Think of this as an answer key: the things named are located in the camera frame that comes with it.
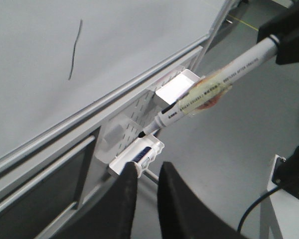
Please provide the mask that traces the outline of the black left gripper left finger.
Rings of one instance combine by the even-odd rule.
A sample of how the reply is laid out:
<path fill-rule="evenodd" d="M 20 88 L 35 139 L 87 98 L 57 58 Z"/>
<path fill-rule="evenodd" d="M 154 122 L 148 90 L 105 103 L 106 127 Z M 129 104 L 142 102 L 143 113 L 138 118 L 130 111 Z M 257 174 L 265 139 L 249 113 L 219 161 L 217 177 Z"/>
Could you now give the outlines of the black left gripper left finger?
<path fill-rule="evenodd" d="M 125 164 L 120 176 L 93 208 L 93 238 L 129 239 L 136 208 L 138 175 L 133 162 Z"/>

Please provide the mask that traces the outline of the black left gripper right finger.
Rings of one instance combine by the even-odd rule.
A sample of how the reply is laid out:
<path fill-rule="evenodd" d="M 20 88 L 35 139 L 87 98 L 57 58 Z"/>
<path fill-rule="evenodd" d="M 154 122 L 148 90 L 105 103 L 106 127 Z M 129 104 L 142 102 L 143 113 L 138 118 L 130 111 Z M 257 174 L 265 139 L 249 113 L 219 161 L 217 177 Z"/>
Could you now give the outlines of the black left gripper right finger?
<path fill-rule="evenodd" d="M 243 239 L 192 192 L 171 162 L 160 169 L 157 209 L 163 239 Z"/>

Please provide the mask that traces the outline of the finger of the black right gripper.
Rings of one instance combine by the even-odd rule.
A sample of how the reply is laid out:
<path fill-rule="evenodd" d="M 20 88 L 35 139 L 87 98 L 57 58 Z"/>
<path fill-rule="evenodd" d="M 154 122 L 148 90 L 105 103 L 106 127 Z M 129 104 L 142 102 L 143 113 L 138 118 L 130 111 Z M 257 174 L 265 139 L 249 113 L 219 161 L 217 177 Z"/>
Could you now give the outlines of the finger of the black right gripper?
<path fill-rule="evenodd" d="M 257 41 L 274 35 L 280 41 L 276 63 L 299 63 L 299 1 L 260 26 Z"/>

